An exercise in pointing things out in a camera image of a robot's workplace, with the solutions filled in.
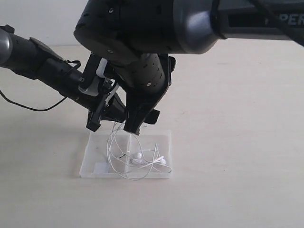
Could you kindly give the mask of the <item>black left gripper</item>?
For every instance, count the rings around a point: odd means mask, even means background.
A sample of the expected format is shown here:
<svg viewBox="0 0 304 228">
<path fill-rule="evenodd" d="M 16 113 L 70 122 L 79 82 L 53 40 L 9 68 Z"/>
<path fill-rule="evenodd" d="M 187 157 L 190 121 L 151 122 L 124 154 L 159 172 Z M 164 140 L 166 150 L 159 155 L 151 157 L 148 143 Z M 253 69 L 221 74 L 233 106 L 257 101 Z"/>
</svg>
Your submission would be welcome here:
<svg viewBox="0 0 304 228">
<path fill-rule="evenodd" d="M 86 128 L 96 132 L 101 127 L 101 121 L 123 123 L 125 121 L 125 105 L 116 93 L 119 85 L 115 81 L 102 79 L 101 85 L 97 86 L 97 106 L 89 110 Z"/>
</svg>

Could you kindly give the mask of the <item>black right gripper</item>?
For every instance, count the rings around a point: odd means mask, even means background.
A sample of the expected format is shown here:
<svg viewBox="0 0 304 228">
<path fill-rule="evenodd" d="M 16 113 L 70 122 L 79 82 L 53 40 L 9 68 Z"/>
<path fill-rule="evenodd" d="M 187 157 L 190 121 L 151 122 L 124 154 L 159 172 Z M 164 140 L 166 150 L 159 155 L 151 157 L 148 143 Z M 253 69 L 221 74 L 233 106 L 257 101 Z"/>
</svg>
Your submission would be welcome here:
<svg viewBox="0 0 304 228">
<path fill-rule="evenodd" d="M 155 99 L 165 87 L 166 73 L 172 73 L 175 66 L 173 56 L 158 54 L 144 54 L 124 66 L 124 81 L 128 87 L 124 131 L 138 136 L 144 122 L 150 125 L 157 123 L 159 110 L 131 105 L 129 99 L 139 98 L 143 103 Z"/>
</svg>

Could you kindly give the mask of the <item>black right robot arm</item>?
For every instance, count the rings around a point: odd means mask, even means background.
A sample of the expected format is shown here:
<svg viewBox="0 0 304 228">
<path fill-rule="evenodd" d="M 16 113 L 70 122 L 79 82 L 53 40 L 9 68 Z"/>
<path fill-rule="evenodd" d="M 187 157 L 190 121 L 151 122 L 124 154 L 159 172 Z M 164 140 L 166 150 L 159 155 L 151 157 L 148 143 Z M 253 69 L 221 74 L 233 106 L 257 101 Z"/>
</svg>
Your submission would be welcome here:
<svg viewBox="0 0 304 228">
<path fill-rule="evenodd" d="M 174 54 L 200 55 L 228 38 L 304 43 L 301 0 L 90 0 L 75 27 L 76 40 L 97 59 L 102 75 L 126 92 L 126 105 L 107 92 L 89 112 L 87 128 L 102 120 L 139 134 L 155 124 L 155 109 L 171 84 Z"/>
</svg>

